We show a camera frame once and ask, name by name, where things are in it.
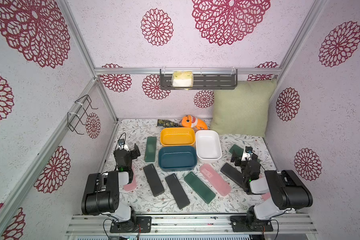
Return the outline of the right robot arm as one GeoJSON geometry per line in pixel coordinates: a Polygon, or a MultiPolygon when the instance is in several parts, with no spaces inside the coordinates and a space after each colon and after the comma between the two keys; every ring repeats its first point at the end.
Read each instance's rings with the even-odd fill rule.
{"type": "Polygon", "coordinates": [[[242,149],[234,145],[230,153],[231,162],[241,169],[234,169],[231,180],[249,195],[271,195],[263,203],[249,208],[246,214],[248,225],[269,222],[290,209],[299,210],[312,206],[311,192],[294,171],[264,170],[264,176],[260,177],[263,166],[252,147],[242,149]]]}

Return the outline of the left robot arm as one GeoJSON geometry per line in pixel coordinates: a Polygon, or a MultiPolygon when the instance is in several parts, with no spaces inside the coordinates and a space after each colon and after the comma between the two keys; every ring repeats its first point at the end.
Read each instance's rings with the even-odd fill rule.
{"type": "Polygon", "coordinates": [[[127,144],[118,143],[114,150],[115,170],[88,176],[81,203],[83,215],[105,215],[117,224],[137,224],[133,207],[120,202],[120,187],[125,191],[137,187],[132,161],[140,156],[138,145],[129,149],[127,144]]]}

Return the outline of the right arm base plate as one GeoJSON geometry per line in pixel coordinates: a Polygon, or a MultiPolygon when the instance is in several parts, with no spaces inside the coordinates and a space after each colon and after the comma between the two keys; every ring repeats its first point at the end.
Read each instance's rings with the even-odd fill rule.
{"type": "Polygon", "coordinates": [[[272,232],[274,230],[271,221],[258,220],[253,216],[230,216],[233,232],[272,232]]]}

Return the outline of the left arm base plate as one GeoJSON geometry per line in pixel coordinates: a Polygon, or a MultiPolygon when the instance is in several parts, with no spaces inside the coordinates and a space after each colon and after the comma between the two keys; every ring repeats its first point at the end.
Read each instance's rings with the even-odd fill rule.
{"type": "Polygon", "coordinates": [[[150,233],[152,226],[151,217],[132,217],[130,220],[121,223],[111,224],[110,233],[150,233]]]}

